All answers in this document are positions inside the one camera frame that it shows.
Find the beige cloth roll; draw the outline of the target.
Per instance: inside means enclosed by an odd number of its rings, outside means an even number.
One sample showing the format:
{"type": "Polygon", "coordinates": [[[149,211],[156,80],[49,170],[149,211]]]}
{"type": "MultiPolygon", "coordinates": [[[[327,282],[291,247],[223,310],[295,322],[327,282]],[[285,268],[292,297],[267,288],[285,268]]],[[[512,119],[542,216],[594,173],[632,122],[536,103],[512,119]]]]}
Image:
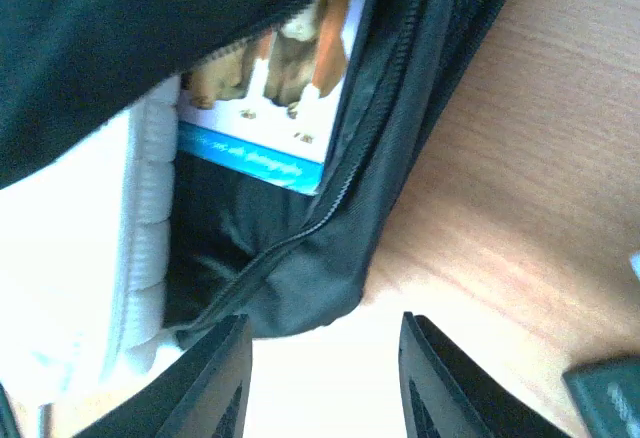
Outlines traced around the beige cloth roll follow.
{"type": "Polygon", "coordinates": [[[42,405],[143,376],[163,329],[181,81],[1,193],[1,382],[42,405]]]}

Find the black student backpack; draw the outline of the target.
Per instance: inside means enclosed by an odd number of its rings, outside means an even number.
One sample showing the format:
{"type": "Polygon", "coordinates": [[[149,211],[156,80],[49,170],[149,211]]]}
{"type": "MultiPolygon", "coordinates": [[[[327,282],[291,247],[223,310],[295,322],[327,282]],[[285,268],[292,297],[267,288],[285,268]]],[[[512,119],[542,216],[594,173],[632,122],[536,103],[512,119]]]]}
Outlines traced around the black student backpack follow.
{"type": "MultiPolygon", "coordinates": [[[[311,0],[1,0],[1,193],[311,0]]],[[[383,225],[506,0],[372,0],[333,152],[304,195],[177,148],[163,329],[301,334],[360,302],[383,225]]]]}

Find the dog picture book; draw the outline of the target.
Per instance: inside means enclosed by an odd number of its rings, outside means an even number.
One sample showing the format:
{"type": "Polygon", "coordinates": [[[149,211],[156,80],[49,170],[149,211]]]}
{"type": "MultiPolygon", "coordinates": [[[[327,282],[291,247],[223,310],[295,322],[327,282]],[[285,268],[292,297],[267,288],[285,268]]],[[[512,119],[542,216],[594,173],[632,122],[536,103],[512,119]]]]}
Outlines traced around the dog picture book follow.
{"type": "Polygon", "coordinates": [[[304,195],[320,186],[372,0],[314,0],[188,74],[178,149],[304,195]]]}

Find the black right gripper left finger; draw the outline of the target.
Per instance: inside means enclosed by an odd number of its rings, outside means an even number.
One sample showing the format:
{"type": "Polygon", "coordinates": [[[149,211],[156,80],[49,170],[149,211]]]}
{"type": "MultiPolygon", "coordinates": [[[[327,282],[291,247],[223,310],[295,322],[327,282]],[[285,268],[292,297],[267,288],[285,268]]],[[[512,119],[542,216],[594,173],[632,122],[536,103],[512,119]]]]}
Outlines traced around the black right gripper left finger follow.
{"type": "Polygon", "coordinates": [[[245,315],[216,324],[148,386],[78,433],[97,438],[236,438],[252,372],[245,315]]]}

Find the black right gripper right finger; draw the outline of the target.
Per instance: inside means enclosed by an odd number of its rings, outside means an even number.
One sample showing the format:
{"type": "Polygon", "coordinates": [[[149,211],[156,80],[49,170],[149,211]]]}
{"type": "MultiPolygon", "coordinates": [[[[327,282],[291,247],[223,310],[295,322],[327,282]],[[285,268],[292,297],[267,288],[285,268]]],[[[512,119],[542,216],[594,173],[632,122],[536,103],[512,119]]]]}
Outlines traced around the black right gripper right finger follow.
{"type": "Polygon", "coordinates": [[[403,314],[398,352],[409,437],[564,437],[432,321],[403,314]]]}

